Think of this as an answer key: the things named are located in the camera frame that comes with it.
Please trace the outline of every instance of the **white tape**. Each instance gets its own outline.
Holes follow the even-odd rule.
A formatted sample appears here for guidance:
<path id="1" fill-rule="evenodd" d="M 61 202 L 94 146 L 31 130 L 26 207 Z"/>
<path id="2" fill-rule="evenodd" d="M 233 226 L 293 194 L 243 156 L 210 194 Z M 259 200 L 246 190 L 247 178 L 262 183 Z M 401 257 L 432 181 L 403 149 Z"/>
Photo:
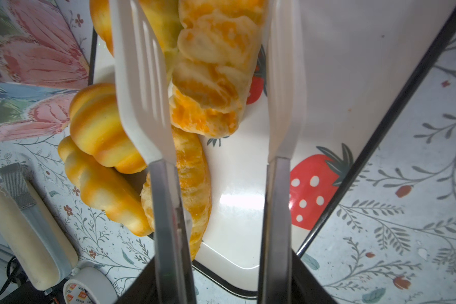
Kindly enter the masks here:
<path id="1" fill-rule="evenodd" d="M 66 303 L 113 304 L 118 299 L 109 279 L 93 267 L 85 267 L 63 287 Z"/>

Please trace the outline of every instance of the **white plastic tongs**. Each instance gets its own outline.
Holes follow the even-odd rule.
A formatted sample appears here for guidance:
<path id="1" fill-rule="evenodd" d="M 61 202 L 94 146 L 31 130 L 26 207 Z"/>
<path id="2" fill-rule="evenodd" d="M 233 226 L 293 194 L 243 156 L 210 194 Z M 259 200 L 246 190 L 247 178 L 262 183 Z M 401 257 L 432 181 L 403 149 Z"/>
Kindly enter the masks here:
<path id="1" fill-rule="evenodd" d="M 188 245 L 192 218 L 180 195 L 164 56 L 138 0 L 110 0 L 110 12 L 120 119 L 149 165 L 159 300 L 194 304 Z"/>
<path id="2" fill-rule="evenodd" d="M 258 303 L 290 303 L 290 160 L 306 115 L 306 76 L 298 0 L 275 0 L 268 41 L 270 140 Z"/>

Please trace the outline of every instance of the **red strawberry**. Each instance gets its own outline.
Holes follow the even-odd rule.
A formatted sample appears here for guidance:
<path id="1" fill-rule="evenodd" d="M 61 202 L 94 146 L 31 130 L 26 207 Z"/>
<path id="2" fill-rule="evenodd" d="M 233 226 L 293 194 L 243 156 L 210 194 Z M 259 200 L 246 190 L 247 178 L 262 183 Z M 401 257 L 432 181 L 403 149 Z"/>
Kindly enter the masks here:
<path id="1" fill-rule="evenodd" d="M 253 104 L 259 100 L 261 92 L 267 96 L 267 70 L 265 69 L 265 50 L 263 46 L 260 48 L 260 52 L 257 59 L 257 66 L 255 67 L 255 73 L 252 77 L 252 85 L 250 86 L 250 94 L 246 100 L 246 104 Z"/>
<path id="2" fill-rule="evenodd" d="M 323 154 L 301 161 L 290 173 L 289 209 L 292 224 L 311 230 L 353 165 L 353 155 L 345 144 L 343 159 L 324 147 Z"/>
<path id="3" fill-rule="evenodd" d="M 253 104 L 260 98 L 261 92 L 263 91 L 263 84 L 265 80 L 263 78 L 253 76 L 252 77 L 252 85 L 250 87 L 250 95 L 246 100 L 246 104 Z"/>

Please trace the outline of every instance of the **floral tablecloth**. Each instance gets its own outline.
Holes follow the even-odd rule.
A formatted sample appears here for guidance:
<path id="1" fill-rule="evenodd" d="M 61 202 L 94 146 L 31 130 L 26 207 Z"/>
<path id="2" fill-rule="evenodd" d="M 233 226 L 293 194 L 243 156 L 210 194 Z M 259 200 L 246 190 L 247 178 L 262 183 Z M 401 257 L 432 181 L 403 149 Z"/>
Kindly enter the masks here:
<path id="1" fill-rule="evenodd" d="M 89 14 L 70 8 L 74 1 L 58 5 L 86 48 L 89 38 L 75 30 L 91 29 L 82 17 Z M 57 155 L 67 133 L 0 143 L 0 167 L 23 165 L 77 249 L 78 266 L 94 266 L 122 294 L 153 256 L 153 241 L 81 202 Z M 341 303 L 456 304 L 456 36 L 303 261 Z M 251 302 L 196 271 L 195 283 L 198 303 Z"/>

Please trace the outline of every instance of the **black cable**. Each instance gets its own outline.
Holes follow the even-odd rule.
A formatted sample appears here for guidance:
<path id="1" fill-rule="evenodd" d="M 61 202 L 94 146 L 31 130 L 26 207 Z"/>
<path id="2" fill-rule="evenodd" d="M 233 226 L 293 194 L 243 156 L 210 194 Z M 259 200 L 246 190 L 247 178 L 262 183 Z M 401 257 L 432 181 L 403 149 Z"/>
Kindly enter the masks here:
<path id="1" fill-rule="evenodd" d="M 6 290 L 6 288 L 10 285 L 10 283 L 12 283 L 13 281 L 16 282 L 15 280 L 15 276 L 17 275 L 18 271 L 21 269 L 21 266 L 20 264 L 18 264 L 18 261 L 17 261 L 17 267 L 15 267 L 15 269 L 12 271 L 12 273 L 9 275 L 9 271 L 10 271 L 10 267 L 12 266 L 12 263 L 13 261 L 17 261 L 17 258 L 14 256 L 12 257 L 8 264 L 7 264 L 7 281 L 5 282 L 5 284 L 3 285 L 2 289 L 0 289 L 0 296 L 3 294 L 3 292 Z"/>

